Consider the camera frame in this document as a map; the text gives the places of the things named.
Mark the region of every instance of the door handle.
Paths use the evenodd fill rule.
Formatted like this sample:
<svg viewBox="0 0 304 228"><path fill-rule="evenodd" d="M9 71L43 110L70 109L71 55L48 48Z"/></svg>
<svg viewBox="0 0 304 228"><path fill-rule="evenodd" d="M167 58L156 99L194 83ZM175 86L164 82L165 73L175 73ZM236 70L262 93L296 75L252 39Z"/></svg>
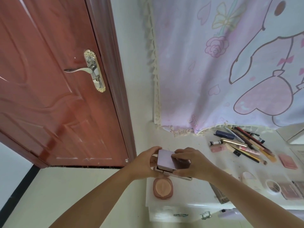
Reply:
<svg viewBox="0 0 304 228"><path fill-rule="evenodd" d="M95 88L99 92L104 92L105 91L105 84L104 84L104 81L103 81L103 78L102 78L100 67L98 65L96 54L89 49L87 49L83 54L84 54L84 57L85 57L85 60L87 62L88 67L79 68L79 69L65 69L64 72L73 73L73 72L77 72L77 71L81 71L81 70L85 71L92 76Z"/></svg>

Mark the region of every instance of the hand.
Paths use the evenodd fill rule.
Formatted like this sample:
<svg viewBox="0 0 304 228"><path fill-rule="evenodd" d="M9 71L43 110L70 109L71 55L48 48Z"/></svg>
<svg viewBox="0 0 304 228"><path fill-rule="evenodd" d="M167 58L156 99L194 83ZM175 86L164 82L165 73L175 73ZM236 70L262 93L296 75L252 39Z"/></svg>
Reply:
<svg viewBox="0 0 304 228"><path fill-rule="evenodd" d="M199 150L190 147L187 147L186 149L177 149L172 157L191 161L188 169L173 171L173 174L181 177L194 177L210 182L218 169Z"/></svg>
<svg viewBox="0 0 304 228"><path fill-rule="evenodd" d="M125 167L127 170L129 170L132 180L148 177L159 178L164 176L163 173L151 169L151 167L157 165L157 157L152 155L158 154L160 149L162 149L160 146L154 146L140 153L133 162Z"/></svg>

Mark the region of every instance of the person's left hand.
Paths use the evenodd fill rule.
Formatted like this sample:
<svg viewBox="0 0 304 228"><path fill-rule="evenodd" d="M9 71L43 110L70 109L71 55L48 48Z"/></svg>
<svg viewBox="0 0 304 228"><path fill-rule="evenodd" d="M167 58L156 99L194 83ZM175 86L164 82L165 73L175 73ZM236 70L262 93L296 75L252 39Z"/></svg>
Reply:
<svg viewBox="0 0 304 228"><path fill-rule="evenodd" d="M140 153L134 161L132 161L126 168L129 171L132 180L138 180L148 177L163 177L164 174L152 170L151 167L157 165L157 157L152 156L158 154L158 150L162 149L160 146L154 146L142 153Z"/></svg>

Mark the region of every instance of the red wooden door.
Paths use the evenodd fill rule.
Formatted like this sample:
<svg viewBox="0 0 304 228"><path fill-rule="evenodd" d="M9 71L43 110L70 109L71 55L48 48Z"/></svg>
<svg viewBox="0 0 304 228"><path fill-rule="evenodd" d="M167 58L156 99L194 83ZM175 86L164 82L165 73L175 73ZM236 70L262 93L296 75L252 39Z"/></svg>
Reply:
<svg viewBox="0 0 304 228"><path fill-rule="evenodd" d="M124 166L128 158L85 0L0 0L0 130L46 164ZM97 55L106 91L84 51Z"/></svg>

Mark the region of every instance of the white tile floor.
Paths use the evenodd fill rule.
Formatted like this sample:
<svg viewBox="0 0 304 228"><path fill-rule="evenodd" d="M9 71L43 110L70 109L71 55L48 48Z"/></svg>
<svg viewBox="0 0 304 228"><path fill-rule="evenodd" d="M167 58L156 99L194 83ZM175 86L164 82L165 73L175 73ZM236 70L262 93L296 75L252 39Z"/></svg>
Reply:
<svg viewBox="0 0 304 228"><path fill-rule="evenodd" d="M46 168L40 170L4 228L47 228L65 210L117 170ZM134 181L123 193L101 228L250 228L247 221L220 220L213 216L193 224L150 223L145 207L146 180Z"/></svg>

